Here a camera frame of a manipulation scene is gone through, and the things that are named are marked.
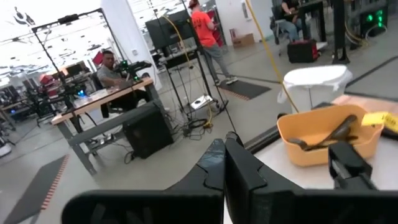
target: black floor mat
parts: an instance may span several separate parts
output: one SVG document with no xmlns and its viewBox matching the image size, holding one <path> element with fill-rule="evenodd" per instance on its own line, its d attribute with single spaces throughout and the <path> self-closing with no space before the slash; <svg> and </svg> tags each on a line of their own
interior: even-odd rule
<svg viewBox="0 0 398 224">
<path fill-rule="evenodd" d="M 8 215 L 5 224 L 20 223 L 41 211 L 44 199 L 61 168 L 64 157 L 39 169 L 25 193 Z"/>
<path fill-rule="evenodd" d="M 226 80 L 222 81 L 219 87 L 223 90 L 226 90 L 227 93 L 243 100 L 251 100 L 271 90 L 266 86 L 255 85 L 242 81 L 237 81 L 227 85 Z"/>
</svg>

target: orange plastic bin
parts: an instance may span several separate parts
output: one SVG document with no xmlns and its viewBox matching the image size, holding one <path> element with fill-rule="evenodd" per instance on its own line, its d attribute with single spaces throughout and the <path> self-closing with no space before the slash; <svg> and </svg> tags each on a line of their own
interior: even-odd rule
<svg viewBox="0 0 398 224">
<path fill-rule="evenodd" d="M 377 142 L 383 125 L 361 126 L 365 109 L 356 105 L 338 105 L 305 113 L 281 117 L 277 126 L 290 160 L 298 166 L 314 166 L 328 163 L 328 148 L 305 152 L 297 144 L 288 142 L 290 138 L 301 139 L 308 145 L 318 144 L 336 129 L 349 115 L 355 114 L 357 120 L 351 125 L 350 136 L 357 136 L 351 142 L 364 158 L 376 153 Z"/>
</svg>

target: cardboard box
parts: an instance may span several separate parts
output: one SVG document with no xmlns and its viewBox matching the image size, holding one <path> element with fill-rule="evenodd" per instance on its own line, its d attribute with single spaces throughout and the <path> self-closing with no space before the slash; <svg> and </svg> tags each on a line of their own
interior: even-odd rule
<svg viewBox="0 0 398 224">
<path fill-rule="evenodd" d="M 253 34 L 246 34 L 232 38 L 234 47 L 246 47 L 254 44 Z"/>
</svg>

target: white trash bin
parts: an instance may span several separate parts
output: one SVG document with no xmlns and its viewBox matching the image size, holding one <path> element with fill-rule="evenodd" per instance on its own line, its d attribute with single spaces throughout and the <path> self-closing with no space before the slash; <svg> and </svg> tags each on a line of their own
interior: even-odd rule
<svg viewBox="0 0 398 224">
<path fill-rule="evenodd" d="M 353 74 L 345 65 L 300 68 L 286 74 L 284 85 L 298 111 L 305 112 L 341 96 L 352 77 Z M 278 103 L 286 100 L 287 96 L 282 89 L 278 94 Z"/>
</svg>

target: computer screen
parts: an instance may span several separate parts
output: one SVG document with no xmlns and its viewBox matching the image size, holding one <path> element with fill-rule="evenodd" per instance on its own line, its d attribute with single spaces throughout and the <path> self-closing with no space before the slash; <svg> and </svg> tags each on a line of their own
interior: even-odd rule
<svg viewBox="0 0 398 224">
<path fill-rule="evenodd" d="M 190 16 L 185 10 L 168 15 L 168 18 L 176 26 L 183 40 L 193 37 L 193 28 L 188 23 Z M 180 41 L 173 25 L 164 17 L 145 23 L 152 43 L 156 49 L 161 49 Z"/>
<path fill-rule="evenodd" d="M 67 68 L 68 76 L 78 75 L 82 71 L 83 71 L 83 67 L 81 66 L 80 63 L 78 63 L 76 65 L 72 65 Z"/>
</svg>

